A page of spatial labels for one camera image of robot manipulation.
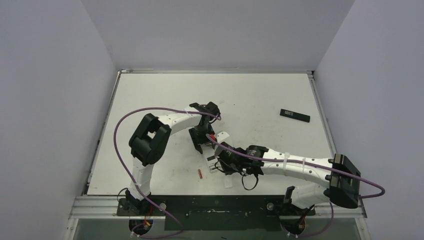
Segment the red AAA battery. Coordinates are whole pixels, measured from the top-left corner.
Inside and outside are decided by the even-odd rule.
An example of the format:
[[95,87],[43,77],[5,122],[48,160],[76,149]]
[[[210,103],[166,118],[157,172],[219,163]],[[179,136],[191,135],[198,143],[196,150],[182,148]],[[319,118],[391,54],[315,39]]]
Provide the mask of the red AAA battery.
[[197,170],[199,179],[203,179],[202,171],[200,169]]

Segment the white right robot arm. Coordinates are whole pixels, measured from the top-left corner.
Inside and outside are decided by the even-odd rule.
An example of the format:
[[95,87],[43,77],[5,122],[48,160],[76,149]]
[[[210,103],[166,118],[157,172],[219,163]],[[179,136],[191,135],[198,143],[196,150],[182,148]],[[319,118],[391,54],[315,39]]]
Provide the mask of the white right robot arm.
[[225,175],[281,175],[307,181],[289,186],[282,207],[290,215],[321,203],[332,203],[346,209],[359,206],[361,172],[351,160],[340,153],[330,158],[308,158],[282,153],[271,148],[250,145],[234,148],[222,142],[213,144],[214,155]]

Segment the white red remote control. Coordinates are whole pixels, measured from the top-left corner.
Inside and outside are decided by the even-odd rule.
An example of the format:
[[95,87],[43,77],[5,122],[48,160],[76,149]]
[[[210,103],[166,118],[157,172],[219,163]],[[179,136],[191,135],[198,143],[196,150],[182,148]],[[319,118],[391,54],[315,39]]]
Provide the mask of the white red remote control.
[[202,150],[202,156],[204,158],[204,161],[206,163],[206,167],[209,170],[210,173],[215,173],[218,171],[219,164],[218,160],[215,156],[215,150],[212,147],[211,144],[208,145],[201,145]]

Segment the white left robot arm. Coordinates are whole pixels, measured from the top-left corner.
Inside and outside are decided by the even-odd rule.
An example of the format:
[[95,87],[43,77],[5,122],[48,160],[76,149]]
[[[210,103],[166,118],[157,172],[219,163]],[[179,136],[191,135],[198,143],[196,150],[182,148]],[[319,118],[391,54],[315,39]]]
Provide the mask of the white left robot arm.
[[212,123],[220,120],[219,107],[191,103],[184,110],[171,109],[170,114],[155,116],[146,114],[129,139],[130,154],[133,157],[132,170],[127,170],[131,183],[125,190],[125,197],[118,200],[118,216],[163,216],[166,211],[188,204],[190,196],[153,195],[151,179],[155,164],[162,158],[169,138],[180,131],[187,130],[193,146],[200,153],[210,173],[221,167],[215,166],[214,147],[206,135],[214,136]]

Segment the white battery cover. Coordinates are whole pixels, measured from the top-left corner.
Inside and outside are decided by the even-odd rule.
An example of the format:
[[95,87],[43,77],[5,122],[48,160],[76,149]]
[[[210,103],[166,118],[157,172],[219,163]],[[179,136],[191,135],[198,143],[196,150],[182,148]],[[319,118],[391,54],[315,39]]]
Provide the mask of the white battery cover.
[[233,179],[230,175],[225,175],[223,179],[224,187],[230,189],[233,187]]

